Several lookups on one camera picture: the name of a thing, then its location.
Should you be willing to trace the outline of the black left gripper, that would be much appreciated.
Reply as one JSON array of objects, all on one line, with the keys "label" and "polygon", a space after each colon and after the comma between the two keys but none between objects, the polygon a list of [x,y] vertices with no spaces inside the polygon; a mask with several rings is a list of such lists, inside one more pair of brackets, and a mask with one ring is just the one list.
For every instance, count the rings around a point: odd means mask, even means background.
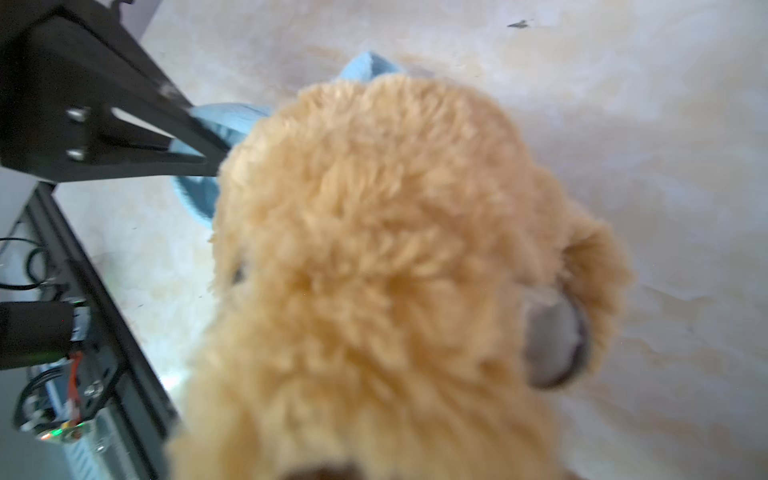
[{"label": "black left gripper", "polygon": [[97,1],[1,4],[1,164],[54,183],[213,176],[229,147]]}]

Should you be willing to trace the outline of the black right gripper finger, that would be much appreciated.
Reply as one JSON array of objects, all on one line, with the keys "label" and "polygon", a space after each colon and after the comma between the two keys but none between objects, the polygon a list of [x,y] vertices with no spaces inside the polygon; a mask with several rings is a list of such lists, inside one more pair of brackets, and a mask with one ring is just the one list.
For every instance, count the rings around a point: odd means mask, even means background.
[{"label": "black right gripper finger", "polygon": [[591,353],[588,316],[569,294],[554,287],[525,291],[525,360],[528,383],[560,388],[586,371]]}]

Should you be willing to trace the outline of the light blue fleece hoodie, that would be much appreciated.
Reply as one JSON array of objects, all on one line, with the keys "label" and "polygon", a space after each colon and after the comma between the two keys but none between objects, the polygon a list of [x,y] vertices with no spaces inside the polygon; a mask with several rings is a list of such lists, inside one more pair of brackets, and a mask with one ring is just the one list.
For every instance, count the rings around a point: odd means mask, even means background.
[{"label": "light blue fleece hoodie", "polygon": [[[334,80],[370,82],[384,75],[403,73],[406,70],[401,66],[368,51],[352,58]],[[219,103],[194,107],[189,113],[227,147],[233,148],[271,111],[245,103]],[[216,176],[174,176],[171,182],[184,208],[205,227],[211,228],[220,192]]]}]

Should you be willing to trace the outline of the tan plush teddy bear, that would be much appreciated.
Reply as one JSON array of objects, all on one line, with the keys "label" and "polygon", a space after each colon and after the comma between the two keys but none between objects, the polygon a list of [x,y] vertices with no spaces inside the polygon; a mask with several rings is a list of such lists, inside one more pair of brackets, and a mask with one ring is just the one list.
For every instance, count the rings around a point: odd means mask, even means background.
[{"label": "tan plush teddy bear", "polygon": [[215,317],[171,478],[573,477],[559,388],[528,383],[525,291],[588,316],[567,386],[603,363],[633,269],[494,100],[403,74],[317,84],[218,183]]}]

